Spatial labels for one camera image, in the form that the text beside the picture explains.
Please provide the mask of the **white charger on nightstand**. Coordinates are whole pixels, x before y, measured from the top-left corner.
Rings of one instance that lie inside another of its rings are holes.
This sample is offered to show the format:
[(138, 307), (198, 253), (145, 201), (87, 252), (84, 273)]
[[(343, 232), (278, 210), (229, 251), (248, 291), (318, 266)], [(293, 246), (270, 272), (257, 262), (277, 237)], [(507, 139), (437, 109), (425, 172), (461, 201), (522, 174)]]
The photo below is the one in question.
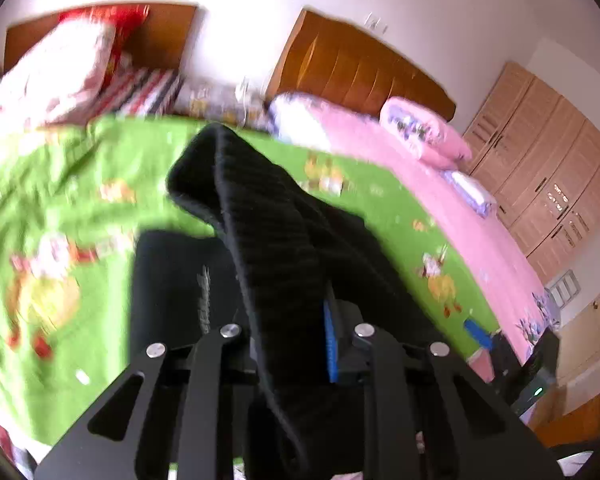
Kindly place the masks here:
[(234, 96), (236, 102), (242, 106), (242, 126), (245, 127), (249, 120), (249, 109), (252, 99), (250, 83), (247, 79), (244, 79), (235, 87)]

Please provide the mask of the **white pink floral quilt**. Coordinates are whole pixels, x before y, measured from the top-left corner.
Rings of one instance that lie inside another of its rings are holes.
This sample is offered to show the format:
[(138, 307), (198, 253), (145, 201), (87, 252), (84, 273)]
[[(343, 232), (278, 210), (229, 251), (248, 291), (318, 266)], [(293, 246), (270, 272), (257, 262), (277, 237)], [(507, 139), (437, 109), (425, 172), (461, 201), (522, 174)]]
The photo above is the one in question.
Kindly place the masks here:
[(105, 79), (116, 29), (73, 18), (54, 27), (0, 79), (0, 130), (36, 128), (84, 110)]

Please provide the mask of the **red pillow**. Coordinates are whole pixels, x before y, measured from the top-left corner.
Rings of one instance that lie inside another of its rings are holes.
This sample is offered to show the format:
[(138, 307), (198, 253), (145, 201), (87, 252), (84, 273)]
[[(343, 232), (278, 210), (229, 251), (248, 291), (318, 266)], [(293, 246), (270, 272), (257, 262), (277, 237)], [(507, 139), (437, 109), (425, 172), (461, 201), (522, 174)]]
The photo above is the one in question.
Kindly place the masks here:
[(58, 22), (87, 18), (92, 22), (103, 22), (114, 26), (114, 43), (106, 68), (102, 89), (106, 89), (118, 69), (122, 50), (126, 40), (130, 38), (140, 25), (148, 18), (150, 5), (147, 3), (101, 4), (100, 6), (82, 6), (59, 14)]

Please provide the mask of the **left wooden headboard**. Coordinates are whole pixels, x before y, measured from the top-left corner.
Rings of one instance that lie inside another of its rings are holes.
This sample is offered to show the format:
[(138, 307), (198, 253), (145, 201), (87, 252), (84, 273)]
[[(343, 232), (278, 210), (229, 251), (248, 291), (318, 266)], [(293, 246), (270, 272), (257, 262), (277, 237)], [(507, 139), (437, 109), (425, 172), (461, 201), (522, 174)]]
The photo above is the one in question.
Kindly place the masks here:
[(78, 6), (12, 24), (6, 30), (3, 67), (11, 70), (38, 41), (52, 30), (66, 14), (112, 6), (147, 9), (146, 18), (126, 38), (123, 52), (132, 56), (135, 65), (177, 70), (187, 44), (189, 29), (198, 10), (196, 4), (170, 2), (106, 2)]

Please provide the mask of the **right wooden headboard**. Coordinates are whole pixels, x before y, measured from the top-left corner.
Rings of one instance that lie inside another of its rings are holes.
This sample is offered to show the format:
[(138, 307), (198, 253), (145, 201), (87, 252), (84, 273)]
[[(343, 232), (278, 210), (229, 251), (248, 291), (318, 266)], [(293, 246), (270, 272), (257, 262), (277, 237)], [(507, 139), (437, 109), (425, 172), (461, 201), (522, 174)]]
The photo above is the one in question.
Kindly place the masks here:
[(411, 60), (361, 27), (306, 6), (274, 68), (264, 102), (301, 92), (377, 117), (393, 96), (414, 101), (445, 120), (456, 111), (445, 90)]

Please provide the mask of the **floral covered nightstand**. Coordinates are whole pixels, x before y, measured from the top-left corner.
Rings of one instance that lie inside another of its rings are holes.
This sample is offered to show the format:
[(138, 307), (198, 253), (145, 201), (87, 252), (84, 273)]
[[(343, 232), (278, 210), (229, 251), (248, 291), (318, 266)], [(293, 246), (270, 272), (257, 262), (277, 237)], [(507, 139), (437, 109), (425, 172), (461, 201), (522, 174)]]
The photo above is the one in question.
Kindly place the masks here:
[(257, 91), (251, 90), (249, 120), (245, 127), (242, 126), (242, 106), (235, 100), (234, 89), (235, 86), (216, 81), (186, 80), (173, 103), (172, 113), (272, 133), (272, 118)]

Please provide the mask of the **checkered plaid sheet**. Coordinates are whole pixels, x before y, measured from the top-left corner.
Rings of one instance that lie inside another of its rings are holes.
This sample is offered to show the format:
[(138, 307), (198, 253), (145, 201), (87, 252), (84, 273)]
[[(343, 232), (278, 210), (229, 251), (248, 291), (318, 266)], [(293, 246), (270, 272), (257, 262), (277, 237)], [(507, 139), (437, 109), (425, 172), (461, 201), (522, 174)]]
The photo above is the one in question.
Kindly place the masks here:
[(183, 85), (176, 70), (130, 68), (117, 73), (85, 113), (88, 122), (102, 115), (162, 116), (170, 114)]

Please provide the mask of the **white wall switch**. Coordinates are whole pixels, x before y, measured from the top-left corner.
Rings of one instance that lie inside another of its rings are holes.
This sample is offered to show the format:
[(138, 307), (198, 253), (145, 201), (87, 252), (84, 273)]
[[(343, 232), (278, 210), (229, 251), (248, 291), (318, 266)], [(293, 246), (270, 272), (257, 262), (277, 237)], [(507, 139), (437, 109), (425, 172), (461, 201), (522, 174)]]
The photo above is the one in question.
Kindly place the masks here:
[(377, 14), (370, 12), (364, 20), (364, 27), (371, 30), (374, 34), (385, 35), (388, 25)]

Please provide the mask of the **light wooden wardrobe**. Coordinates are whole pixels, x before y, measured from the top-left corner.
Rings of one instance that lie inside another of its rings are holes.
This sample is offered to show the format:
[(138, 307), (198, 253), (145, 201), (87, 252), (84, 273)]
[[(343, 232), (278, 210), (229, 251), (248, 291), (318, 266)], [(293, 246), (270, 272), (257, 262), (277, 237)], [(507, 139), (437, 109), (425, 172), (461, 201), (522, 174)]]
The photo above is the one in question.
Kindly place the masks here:
[(464, 132), (468, 174), (542, 283), (600, 226), (600, 130), (569, 100), (508, 62)]

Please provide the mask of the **green cartoon blanket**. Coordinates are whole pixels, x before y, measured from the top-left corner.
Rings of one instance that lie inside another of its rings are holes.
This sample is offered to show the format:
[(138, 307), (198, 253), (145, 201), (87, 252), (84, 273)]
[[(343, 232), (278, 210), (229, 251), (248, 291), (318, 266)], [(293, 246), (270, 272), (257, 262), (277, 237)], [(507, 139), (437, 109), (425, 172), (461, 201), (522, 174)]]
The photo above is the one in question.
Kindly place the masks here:
[[(0, 132), (0, 417), (10, 429), (56, 443), (126, 367), (140, 232), (212, 234), (166, 192), (200, 129), (103, 117)], [(467, 320), (501, 327), (460, 245), (389, 170), (262, 133), (245, 139), (304, 190), (361, 216), (462, 356), (478, 351)]]

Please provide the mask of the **purple white pillow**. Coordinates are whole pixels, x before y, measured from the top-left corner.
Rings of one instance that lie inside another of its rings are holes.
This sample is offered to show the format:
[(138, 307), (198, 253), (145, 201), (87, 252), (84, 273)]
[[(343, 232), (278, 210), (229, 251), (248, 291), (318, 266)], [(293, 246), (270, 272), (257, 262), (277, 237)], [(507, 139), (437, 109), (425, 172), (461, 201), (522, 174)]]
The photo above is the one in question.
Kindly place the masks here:
[(441, 177), (454, 188), (462, 200), (481, 218), (498, 209), (495, 197), (476, 179), (457, 170), (444, 170)]

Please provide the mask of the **rolled pink quilt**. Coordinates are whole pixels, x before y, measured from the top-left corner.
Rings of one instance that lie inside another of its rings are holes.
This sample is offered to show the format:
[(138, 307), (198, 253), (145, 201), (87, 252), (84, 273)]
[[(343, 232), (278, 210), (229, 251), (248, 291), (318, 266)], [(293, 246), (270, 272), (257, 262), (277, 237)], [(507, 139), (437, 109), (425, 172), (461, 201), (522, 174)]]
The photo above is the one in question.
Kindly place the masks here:
[(402, 98), (388, 99), (379, 123), (417, 160), (434, 169), (455, 170), (472, 153), (462, 136), (429, 108)]

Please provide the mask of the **pink bed sheet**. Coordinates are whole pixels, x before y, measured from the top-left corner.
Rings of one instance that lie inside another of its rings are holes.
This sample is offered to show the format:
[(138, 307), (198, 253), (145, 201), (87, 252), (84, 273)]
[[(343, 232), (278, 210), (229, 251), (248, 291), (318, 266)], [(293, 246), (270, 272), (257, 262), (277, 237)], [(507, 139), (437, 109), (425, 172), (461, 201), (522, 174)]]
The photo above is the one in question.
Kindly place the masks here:
[(414, 158), (379, 117), (300, 92), (276, 96), (268, 114), (280, 140), (389, 169), (460, 253), (518, 358), (530, 356), (532, 342), (558, 315), (495, 211), (478, 216), (443, 180), (444, 170)]

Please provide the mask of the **black pants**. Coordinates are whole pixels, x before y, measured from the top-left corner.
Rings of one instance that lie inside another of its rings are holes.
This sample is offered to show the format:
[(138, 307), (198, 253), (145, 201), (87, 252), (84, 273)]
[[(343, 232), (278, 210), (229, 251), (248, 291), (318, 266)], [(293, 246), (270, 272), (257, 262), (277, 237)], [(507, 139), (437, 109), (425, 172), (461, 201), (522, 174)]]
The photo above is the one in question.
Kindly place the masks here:
[(234, 409), (248, 477), (333, 476), (326, 301), (353, 304), (404, 346), (430, 344), (439, 331), (360, 218), (304, 192), (229, 128), (208, 125), (193, 138), (168, 190), (215, 237), (140, 237), (132, 341), (196, 344), (227, 324), (248, 330), (256, 382), (237, 389)]

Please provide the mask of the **wooden headboard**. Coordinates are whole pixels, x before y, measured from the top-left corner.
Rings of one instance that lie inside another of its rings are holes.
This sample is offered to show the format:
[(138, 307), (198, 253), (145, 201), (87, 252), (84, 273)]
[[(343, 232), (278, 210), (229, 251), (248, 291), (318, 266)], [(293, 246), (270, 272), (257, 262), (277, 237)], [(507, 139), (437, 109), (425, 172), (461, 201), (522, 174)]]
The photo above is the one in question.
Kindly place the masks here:
[(112, 6), (147, 9), (146, 18), (126, 38), (123, 52), (132, 56), (135, 65), (177, 70), (187, 44), (189, 29), (198, 10), (196, 4), (170, 2), (106, 2), (78, 6), (12, 24), (6, 30), (3, 67), (11, 70), (38, 41), (52, 30), (66, 14)]
[(445, 90), (411, 60), (361, 27), (306, 6), (274, 68), (264, 102), (301, 92), (377, 117), (393, 96), (414, 101), (445, 120), (456, 111)]

